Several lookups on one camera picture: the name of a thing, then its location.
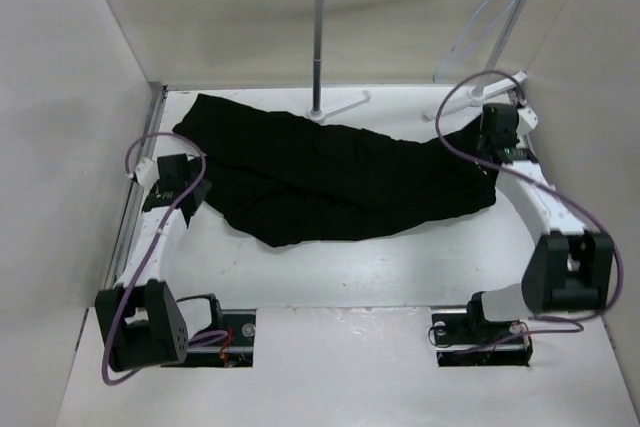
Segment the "black trousers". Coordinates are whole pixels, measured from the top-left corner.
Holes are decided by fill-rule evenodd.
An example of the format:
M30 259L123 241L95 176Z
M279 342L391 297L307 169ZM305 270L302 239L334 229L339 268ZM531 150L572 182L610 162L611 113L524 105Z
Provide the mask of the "black trousers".
M493 206L494 176L464 160L479 127L419 143L199 95L174 132L205 154L207 203L283 247L386 237Z

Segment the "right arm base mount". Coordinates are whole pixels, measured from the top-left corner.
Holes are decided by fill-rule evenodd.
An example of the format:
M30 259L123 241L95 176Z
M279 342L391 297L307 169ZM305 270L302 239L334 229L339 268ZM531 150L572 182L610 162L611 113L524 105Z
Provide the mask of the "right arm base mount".
M439 367L528 367L533 343L521 321L473 326L461 309L431 314L428 340Z

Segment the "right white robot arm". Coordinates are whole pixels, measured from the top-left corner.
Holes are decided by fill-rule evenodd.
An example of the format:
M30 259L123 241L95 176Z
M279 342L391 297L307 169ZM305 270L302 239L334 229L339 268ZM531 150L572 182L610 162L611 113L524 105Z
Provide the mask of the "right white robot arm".
M486 104L480 117L477 153L500 167L496 187L516 209L534 242L522 280L478 292L467 304L464 331L473 341L489 341L500 323L535 315L601 311L606 306L614 244L594 232L554 194L540 164L518 145L518 128L528 108Z

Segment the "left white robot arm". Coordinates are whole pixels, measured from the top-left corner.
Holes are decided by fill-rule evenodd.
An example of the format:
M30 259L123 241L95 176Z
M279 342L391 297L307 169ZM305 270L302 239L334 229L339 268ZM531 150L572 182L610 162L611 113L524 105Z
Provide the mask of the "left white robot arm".
M176 154L158 158L156 167L125 269L95 298L104 373L179 365L191 347L214 345L227 336L215 295L177 299L168 284L177 247L211 188L203 160Z

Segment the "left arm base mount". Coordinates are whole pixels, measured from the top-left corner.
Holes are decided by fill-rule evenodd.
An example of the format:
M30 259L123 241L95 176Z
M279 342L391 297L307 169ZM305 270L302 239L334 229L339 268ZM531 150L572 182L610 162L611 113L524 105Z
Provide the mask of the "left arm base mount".
M256 310L223 310L222 327L227 332L217 342L190 347L186 360L170 368L251 368L257 330Z

